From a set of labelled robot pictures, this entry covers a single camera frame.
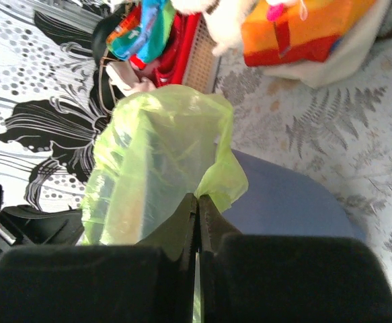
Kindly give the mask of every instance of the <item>floor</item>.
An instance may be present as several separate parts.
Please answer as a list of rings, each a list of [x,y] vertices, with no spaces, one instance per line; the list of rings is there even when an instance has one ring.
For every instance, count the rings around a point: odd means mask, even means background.
[[[93,70],[89,35],[0,0],[5,205],[79,206],[93,141],[106,126]],[[234,50],[216,91],[235,107],[233,148],[327,187],[366,230],[392,286],[392,41],[375,46],[352,78],[318,90],[249,69]]]

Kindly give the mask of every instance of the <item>plastic bag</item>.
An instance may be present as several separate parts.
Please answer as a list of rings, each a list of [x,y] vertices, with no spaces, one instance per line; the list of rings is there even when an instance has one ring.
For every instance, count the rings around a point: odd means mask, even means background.
[[[324,62],[375,2],[300,0],[270,22],[266,17],[270,6],[266,0],[260,0],[241,29],[245,63],[278,65],[301,59]]]
[[[137,243],[188,192],[209,194],[220,212],[228,209],[248,187],[230,148],[232,128],[226,99],[182,85],[119,101],[94,146],[82,203],[84,242]]]

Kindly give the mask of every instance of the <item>fern pattern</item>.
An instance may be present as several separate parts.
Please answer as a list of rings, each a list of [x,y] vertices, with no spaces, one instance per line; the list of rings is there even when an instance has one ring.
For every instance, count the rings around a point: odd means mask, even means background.
[[[392,281],[392,41],[349,79],[317,89],[262,75],[241,56],[222,57],[217,81],[235,108],[233,147],[336,192]]]
[[[314,95],[308,111],[299,118],[294,116],[291,126],[286,125],[289,149],[296,144],[302,158],[303,145],[308,144],[317,152],[327,155],[320,143],[322,138],[327,143],[348,150],[347,141],[341,131],[358,139],[359,134],[353,119],[360,121],[366,128],[369,127],[366,111],[376,112],[375,104],[381,103],[385,91],[386,87],[374,90],[356,88],[351,94],[349,89],[346,89],[345,93],[337,89],[331,99],[330,91],[327,89],[320,102],[320,95]]]

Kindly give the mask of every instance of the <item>pink toy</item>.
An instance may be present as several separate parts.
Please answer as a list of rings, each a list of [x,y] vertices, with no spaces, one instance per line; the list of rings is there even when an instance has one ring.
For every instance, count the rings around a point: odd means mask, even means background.
[[[283,3],[280,3],[279,5],[273,5],[269,8],[269,10],[266,14],[266,18],[270,22],[274,22],[282,15],[282,12],[284,12],[284,9],[285,9],[285,4],[283,4]]]

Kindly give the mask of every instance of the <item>white cloth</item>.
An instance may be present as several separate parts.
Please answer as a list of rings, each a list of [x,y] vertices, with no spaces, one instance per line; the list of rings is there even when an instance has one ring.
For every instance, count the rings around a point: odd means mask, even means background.
[[[111,84],[116,85],[125,96],[136,92],[150,92],[156,88],[147,77],[139,80],[129,61],[107,64],[106,73],[110,77]]]
[[[107,3],[110,6],[111,11],[114,12],[121,3],[140,2],[140,0],[105,0],[104,2]]]
[[[320,87],[354,74],[369,53],[391,0],[378,0],[366,15],[344,36],[338,48],[324,63],[302,61],[262,67],[265,75],[300,79],[310,87]]]

